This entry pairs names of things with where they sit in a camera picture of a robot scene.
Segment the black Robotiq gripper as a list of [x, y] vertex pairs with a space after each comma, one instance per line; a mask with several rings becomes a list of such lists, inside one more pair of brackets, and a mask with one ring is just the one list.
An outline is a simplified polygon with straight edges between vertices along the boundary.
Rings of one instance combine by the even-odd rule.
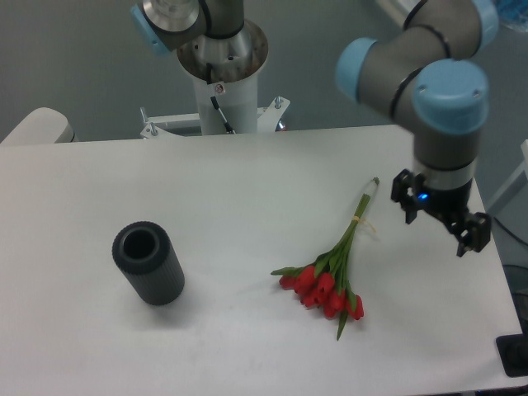
[[425, 184], [425, 177], [403, 169], [394, 179], [390, 198], [405, 212], [405, 223], [411, 224], [422, 210], [443, 223], [457, 242], [458, 257], [466, 252], [481, 252], [490, 242], [492, 219], [483, 212], [470, 213], [468, 181], [454, 190], [438, 190]]

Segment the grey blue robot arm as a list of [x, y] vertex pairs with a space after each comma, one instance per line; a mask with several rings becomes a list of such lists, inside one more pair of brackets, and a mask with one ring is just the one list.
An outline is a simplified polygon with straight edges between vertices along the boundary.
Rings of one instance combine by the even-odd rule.
[[[191, 76], [202, 134], [276, 129], [285, 108], [279, 101], [257, 108], [268, 43], [243, 2], [140, 1], [130, 13], [153, 51], [175, 53]], [[400, 35], [386, 44], [352, 41], [335, 71], [344, 95], [412, 133], [413, 168], [394, 178], [391, 198], [407, 223], [419, 211], [442, 222], [459, 255], [491, 238], [490, 218], [467, 206], [488, 117], [488, 80], [470, 58], [497, 30], [489, 1], [421, 1]]]

